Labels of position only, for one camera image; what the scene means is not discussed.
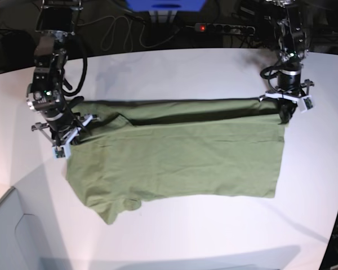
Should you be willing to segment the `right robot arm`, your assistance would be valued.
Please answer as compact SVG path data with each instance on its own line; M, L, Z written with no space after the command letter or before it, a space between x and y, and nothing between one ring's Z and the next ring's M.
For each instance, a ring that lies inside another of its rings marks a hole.
M79 144L79 135L70 139L70 132L87 130L84 116L73 112L73 108L84 100L79 93L88 68L86 49L75 33L82 9L81 1L43 1L36 26L40 38L34 51L35 68L26 92L26 102L32 111L40 113L45 120L45 123L36 124L32 129L41 132L49 129L46 136L55 147L65 142ZM76 88L65 77L70 41L78 46L83 61Z

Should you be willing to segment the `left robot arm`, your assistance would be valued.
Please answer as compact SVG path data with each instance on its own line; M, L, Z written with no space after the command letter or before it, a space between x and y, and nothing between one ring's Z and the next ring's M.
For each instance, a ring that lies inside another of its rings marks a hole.
M269 89L260 101L277 101L282 124L287 124L296 109L304 113L314 107L310 89L314 82L301 80L302 61L308 54L307 33L303 29L300 4L297 1L267 1L268 19L273 27L277 61L260 72Z

